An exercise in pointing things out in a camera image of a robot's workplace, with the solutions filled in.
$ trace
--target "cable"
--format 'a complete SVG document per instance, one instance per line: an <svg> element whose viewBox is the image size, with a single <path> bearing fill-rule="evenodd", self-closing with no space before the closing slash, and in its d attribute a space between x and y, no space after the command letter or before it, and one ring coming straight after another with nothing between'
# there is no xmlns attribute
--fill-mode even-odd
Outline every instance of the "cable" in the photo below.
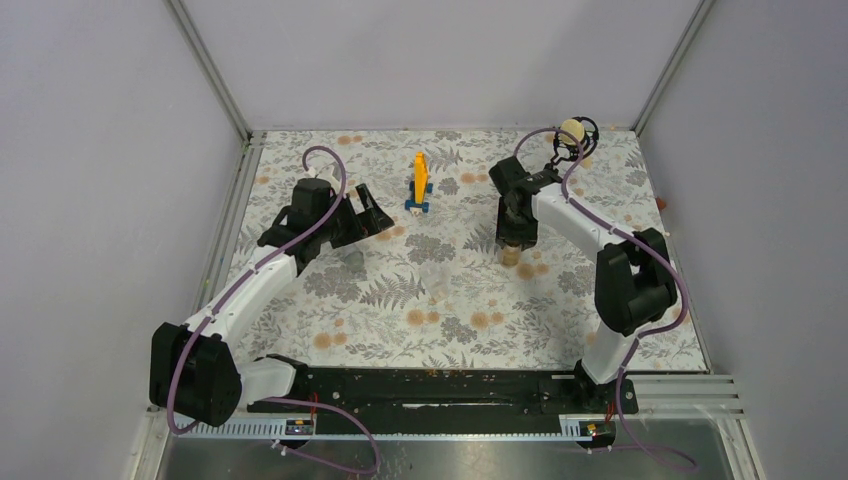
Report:
<svg viewBox="0 0 848 480"><path fill-rule="evenodd" d="M528 139L530 139L530 137L532 137L534 135L538 135L540 133L544 133L544 132L555 132L555 133L558 133L558 134L561 134L561 135L565 135L565 136L571 138L571 140L573 140L574 143L577 145L577 150L578 150L577 160L575 160L574 163L572 163L571 166L568 167L568 170L565 171L565 174L562 177L562 195L563 195L563 197L565 197L565 200L568 203L574 205L574 208L576 208L580 213L582 213L584 216L586 216L586 218L593 221L595 224L597 224L601 228L603 228L603 229L605 229L605 230L607 230L607 231L609 231L609 232L611 232L615 235L618 235L619 237L627 240L628 242L633 243L638 248L644 250L648 255L653 257L654 260L656 260L664 269L666 269L668 271L668 273L671 275L672 279L674 280L674 283L677 286L677 289L680 291L680 299L681 299L681 301L680 301L680 303L681 303L680 314L677 316L677 318L674 320L674 322L672 322L672 323L670 323L670 324L668 324L664 327L657 327L657 328L645 330L643 332L636 334L636 337L633 341L633 344L630 346L630 350L627 351L627 355L625 355L624 359L621 361L621 365L619 365L619 367L618 367L618 376L617 376L616 381L615 381L615 398L620 398L621 397L621 387L622 387L622 384L624 383L624 375L627 371L627 364L630 363L630 360L636 354L636 350L639 348L640 340L642 338L645 338L645 337L650 336L650 335L657 335L657 334L660 334L660 333L668 332L670 330L677 328L678 326L680 326L680 324L683 323L683 320L686 318L686 314L689 312L689 290L686 288L686 285L683 283L683 279L680 277L680 275L677 273L677 271L674 270L674 268L671 266L671 264L669 264L669 262L666 261L666 259L663 258L662 255L657 253L654 249L652 249L651 247L649 247L648 245L646 245L644 242L642 242L638 238L634 237L633 235L630 235L629 233L624 232L624 231L616 228L611 223L609 223L606 220L595 215L591 210L589 210L588 208L583 206L580 202L578 202L575 198L573 198L570 195L570 192L568 191L568 177L570 177L571 174L574 173L574 170L577 168L578 165L580 165L580 162L583 161L583 145L581 145L580 142L577 141L577 139L574 137L574 135L566 132L565 130L562 130L562 129L556 128L556 127L540 128L538 130L534 130L534 131L528 133L527 135L525 135L524 138L522 138L518 142L518 145L516 145L515 151L513 152L513 155L516 158L518 158L518 151L521 149L521 146ZM663 465L665 467L671 468L672 470L677 470L679 472L695 473L698 470L700 470L700 466L698 465L698 462L694 458L689 456L687 453L682 452L680 450L677 450L675 448L662 447L662 451L665 451L667 453L672 453L674 455L677 455L678 457L683 458L688 463L690 463L691 466L681 466L681 465L671 463L668 460L661 458L658 455L656 455L655 453L653 453L652 450L657 450L656 446L643 444L641 441L639 441L639 439L636 437L636 435L633 434L633 431L630 429L630 425L628 424L627 420L625 420L625 418L624 418L624 411L621 408L621 402L616 402L616 413L618 413L618 418L621 421L621 426L624 428L624 431L627 432L628 435L630 435L630 438L633 440L633 443L634 443L634 445L623 445L622 447L619 448L620 450L625 449L624 447L629 447L629 448L627 448L628 450L639 448L643 452L645 452L646 455L648 455L649 457L654 459L655 462L657 462L660 465Z"/></svg>
<svg viewBox="0 0 848 480"><path fill-rule="evenodd" d="M336 163L339 165L339 170L341 171L342 177L341 182L342 186L344 186L347 182L347 171L345 170L344 162L342 162L341 157L339 157L336 152L323 145L315 145L309 147L306 149L305 152L303 152L303 169L308 170L309 168L306 162L306 158L309 156L309 154L318 150L329 153L330 156L332 156ZM174 421L174 403L177 397L177 387L180 384L180 376L182 376L183 368L185 368L185 363L188 359L188 355L191 352L192 347L194 347L194 344L197 342L197 339L200 337L200 333L203 331L204 328L206 328L207 325L209 325L209 322L212 321L212 316L217 315L218 312L220 312L221 309L224 307L224 305L227 304L227 301L235 294L236 291L238 291L239 287L241 287L244 282L246 282L250 277L255 275L256 272L260 268L262 268L263 265L267 264L289 248L297 245L301 240L311 235L315 230L320 228L321 225L323 225L327 220L329 220L333 213L335 213L339 205L342 203L343 197L344 195L342 194L342 192L338 192L336 194L336 200L330 206L330 209L327 210L327 213L325 213L323 217L321 217L317 222L315 222L315 225L312 225L311 227L306 229L305 232L292 239L292 241L286 243L282 247L266 255L265 258L256 262L256 265L252 269L248 269L241 277L239 277L238 280L233 282L230 288L228 288L227 291L224 292L223 295L221 295L221 298L215 303L215 305L212 306L212 315L206 316L206 318L204 318L203 321L200 322L200 325L197 326L194 332L192 332L191 337L189 337L188 341L183 347L182 353L180 353L180 358L177 360L177 365L174 368L174 376L171 378L171 386L168 389L168 401L165 416L168 420L168 428L171 430L171 433L173 433L174 435L182 435L184 433L190 432L195 426L197 426L198 421L195 420L191 422L188 426L179 428L176 422Z"/></svg>
<svg viewBox="0 0 848 480"><path fill-rule="evenodd" d="M301 452L300 450L287 449L286 447L282 447L284 454L286 452L290 452L294 455L297 455L300 458L312 460L314 462L318 462L318 463L321 463L321 464L326 465L328 467L333 467L337 470L341 470L343 472L350 473L350 474L353 474L353 475L371 475L371 474L377 473L377 470L380 469L380 464L383 462L383 458L380 455L380 449L377 448L377 441L374 440L374 436L371 435L371 432L369 432L368 429L365 428L365 425L363 425L362 422L360 422L356 417L347 413L346 411L342 410L341 408L334 407L333 405L327 405L326 403L305 402L303 400L291 400L291 399L288 399L288 398L280 398L280 397L270 397L270 398L266 398L262 401L263 402L282 403L284 405L297 405L297 406L300 406L300 407L321 408L323 410L329 410L331 412L338 413L339 415L350 420L351 423L356 425L356 428L361 430L362 433L364 433L365 436L368 437L368 442L371 444L371 449L374 450L374 465L371 468L368 468L366 470L360 470L358 468L346 467L344 465L341 465L341 464L338 464L338 463L335 463L335 462L331 462L331 461L323 459L321 457L316 457L315 455L310 455L306 452Z"/></svg>

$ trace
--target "orange flower pattern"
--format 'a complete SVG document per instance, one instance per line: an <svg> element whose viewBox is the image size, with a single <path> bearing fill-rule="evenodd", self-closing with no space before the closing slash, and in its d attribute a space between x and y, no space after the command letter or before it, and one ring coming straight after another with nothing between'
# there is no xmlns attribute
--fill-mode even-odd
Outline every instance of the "orange flower pattern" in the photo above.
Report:
<svg viewBox="0 0 848 480"><path fill-rule="evenodd" d="M229 275L248 261L258 235L291 199L302 177L300 154L334 148L350 169L348 185L365 183L395 225L356 245L364 270L348 268L325 248L297 281L271 300L239 358L277 353L314 365L427 368L570 368L595 340L595 267L567 239L540 227L537 245L505 269L497 261L498 193L489 168L512 154L514 131L269 132L241 225ZM412 216L412 159L427 156L430 211ZM537 171L550 158L548 137L522 147ZM330 164L323 153L310 161ZM321 176L330 175L324 169ZM621 226L663 229L638 143L631 132L602 131L600 145L569 179L580 201ZM432 299L424 267L446 269L448 296ZM673 320L670 309L658 324ZM691 316L681 328L648 337L632 368L704 370Z"/></svg>

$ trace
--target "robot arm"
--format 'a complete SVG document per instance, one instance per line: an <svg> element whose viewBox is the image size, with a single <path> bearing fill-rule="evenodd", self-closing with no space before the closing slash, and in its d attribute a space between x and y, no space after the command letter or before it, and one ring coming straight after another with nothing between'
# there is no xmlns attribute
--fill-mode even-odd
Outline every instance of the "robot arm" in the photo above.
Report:
<svg viewBox="0 0 848 480"><path fill-rule="evenodd" d="M498 162L489 175L501 194L496 242L502 248L532 248L539 223L553 227L596 265L595 307L601 324L595 342L576 366L590 385L612 382L636 339L677 302L671 275L645 252L602 229L562 195L554 169L529 174L516 157ZM607 223L614 223L598 214ZM655 229L635 236L668 259L665 239ZM634 273L631 266L638 267Z"/></svg>
<svg viewBox="0 0 848 480"><path fill-rule="evenodd" d="M297 362L264 357L236 365L235 346L262 309L294 281L321 251L349 245L394 225L368 188L356 187L363 211L356 213L350 198L339 204L332 217L312 235L269 257L312 227L335 201L335 189L326 180L298 181L292 203L283 207L271 227L258 240L247 266L211 302L180 326L163 323L153 336L150 367L150 401L166 406L177 359L192 332L206 321L180 378L175 410L212 426L223 424L237 407L268 397L286 396L295 379Z"/></svg>

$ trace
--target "black bracket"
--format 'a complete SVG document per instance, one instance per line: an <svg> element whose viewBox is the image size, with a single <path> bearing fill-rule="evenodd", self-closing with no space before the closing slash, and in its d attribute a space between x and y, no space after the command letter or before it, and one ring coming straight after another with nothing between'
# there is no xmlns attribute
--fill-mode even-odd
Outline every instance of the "black bracket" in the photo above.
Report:
<svg viewBox="0 0 848 480"><path fill-rule="evenodd" d="M598 391L597 399L586 401L582 388L575 372L308 367L298 370L297 393L289 397L317 395L374 434L557 434L560 414L607 413L613 392ZM622 386L621 406L627 414L639 411L629 380ZM309 409L260 401L248 411ZM338 415L319 415L316 433L358 433Z"/></svg>
<svg viewBox="0 0 848 480"><path fill-rule="evenodd" d="M532 248L539 236L539 222L533 217L533 195L562 179L552 170L530 175L514 155L495 164L489 177L501 194L495 243L522 250Z"/></svg>
<svg viewBox="0 0 848 480"><path fill-rule="evenodd" d="M333 248L339 248L394 226L394 221L380 209L364 183L356 186L356 193L362 203L362 213L356 213L350 197L346 196L333 216L321 228L309 238L286 250L286 255L294 257L297 263L298 275L321 253L323 243L330 242ZM256 243L260 247L265 245L282 247L315 225L330 209L336 195L337 193L326 180L320 178L298 180L292 193L291 205L280 210L274 222L262 233Z"/></svg>
<svg viewBox="0 0 848 480"><path fill-rule="evenodd" d="M633 235L668 260L662 233L649 228ZM634 274L631 265L639 271ZM676 302L671 274L636 245L627 241L608 244L598 252L595 308L614 332L629 336L642 325L659 320Z"/></svg>
<svg viewBox="0 0 848 480"><path fill-rule="evenodd" d="M167 406L177 360L191 332L185 325L163 323L153 334L150 352L150 402ZM200 335L189 352L174 399L174 410L213 427L222 425L241 398L241 377L220 336Z"/></svg>

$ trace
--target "aluminum frame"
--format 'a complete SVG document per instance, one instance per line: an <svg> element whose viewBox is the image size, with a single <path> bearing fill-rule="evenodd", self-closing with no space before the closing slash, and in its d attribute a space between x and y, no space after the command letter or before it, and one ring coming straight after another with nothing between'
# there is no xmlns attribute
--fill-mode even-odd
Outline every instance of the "aluminum frame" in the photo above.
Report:
<svg viewBox="0 0 848 480"><path fill-rule="evenodd" d="M736 385L729 375L670 374L641 375L629 377L635 386L640 403L640 413L628 418L640 419L709 419L720 432L725 455L736 480L763 480L765 478L756 450L751 443L747 421L739 402ZM290 414L253 414L237 412L234 418L250 419L253 425L274 427L280 419ZM561 421L601 420L603 415L561 416ZM363 440L363 435L339 436L338 440ZM392 441L421 441L424 439L439 441L539 441L556 440L549 435L393 435ZM153 480L159 472L165 446L170 434L165 420L165 412L151 407L145 414L140 433L139 449L133 453L135 460L126 478L131 480ZM204 438L215 438L208 432ZM220 438L232 438L221 435Z"/></svg>

